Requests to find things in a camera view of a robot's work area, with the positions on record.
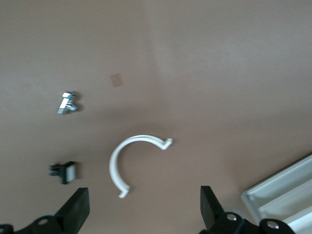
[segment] black clamp jaw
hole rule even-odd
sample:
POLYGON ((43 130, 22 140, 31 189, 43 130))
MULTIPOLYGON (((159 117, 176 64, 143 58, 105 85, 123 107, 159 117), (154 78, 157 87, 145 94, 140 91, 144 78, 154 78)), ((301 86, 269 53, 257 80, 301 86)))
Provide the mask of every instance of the black clamp jaw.
POLYGON ((88 188, 79 188, 54 215, 36 219, 27 227, 14 231, 9 224, 0 225, 1 234, 77 234, 90 213, 88 188))
POLYGON ((256 226, 238 214, 224 212, 209 186, 201 186, 200 211, 207 230, 200 234, 295 234, 284 222, 263 219, 256 226))

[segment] small stain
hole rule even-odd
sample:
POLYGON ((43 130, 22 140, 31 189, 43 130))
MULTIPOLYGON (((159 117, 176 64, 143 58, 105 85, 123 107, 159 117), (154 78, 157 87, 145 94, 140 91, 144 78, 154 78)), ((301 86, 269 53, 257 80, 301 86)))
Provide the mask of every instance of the small stain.
POLYGON ((112 80, 112 83, 113 83, 114 87, 122 86, 122 78, 121 78, 121 74, 120 73, 111 75, 110 77, 111 77, 111 80, 112 80))

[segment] white plastic tray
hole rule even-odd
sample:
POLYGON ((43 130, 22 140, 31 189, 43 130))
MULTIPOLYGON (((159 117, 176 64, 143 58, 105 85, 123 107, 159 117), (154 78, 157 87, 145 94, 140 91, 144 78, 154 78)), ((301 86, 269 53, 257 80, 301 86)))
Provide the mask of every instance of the white plastic tray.
POLYGON ((254 220, 283 220, 297 234, 312 233, 312 154, 241 196, 254 220))

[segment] white plastic clip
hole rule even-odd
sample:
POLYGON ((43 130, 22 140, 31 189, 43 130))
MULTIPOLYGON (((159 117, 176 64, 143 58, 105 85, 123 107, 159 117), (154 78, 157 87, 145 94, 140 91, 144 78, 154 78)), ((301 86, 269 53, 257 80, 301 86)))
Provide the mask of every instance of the white plastic clip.
POLYGON ((132 136, 124 140, 114 149, 111 159, 109 161, 109 173, 111 174, 111 178, 114 184, 121 191, 119 195, 120 198, 125 198, 125 196, 129 192, 130 186, 126 184, 125 181, 123 181, 123 179, 121 178, 119 174, 118 166, 117 166, 118 154, 126 145, 135 141, 146 141, 146 142, 154 144, 155 146, 159 147, 162 150, 166 150, 172 144, 172 138, 168 138, 164 141, 155 136, 138 135, 138 136, 132 136))

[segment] bolt head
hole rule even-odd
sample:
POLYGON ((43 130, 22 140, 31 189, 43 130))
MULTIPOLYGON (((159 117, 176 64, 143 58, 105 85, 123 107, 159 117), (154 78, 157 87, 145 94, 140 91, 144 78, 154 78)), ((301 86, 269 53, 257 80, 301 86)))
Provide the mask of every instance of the bolt head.
POLYGON ((279 225, 274 221, 268 221, 267 225, 272 229, 279 229, 279 225))
POLYGON ((234 214, 227 214, 226 216, 230 221, 236 221, 237 217, 234 214))

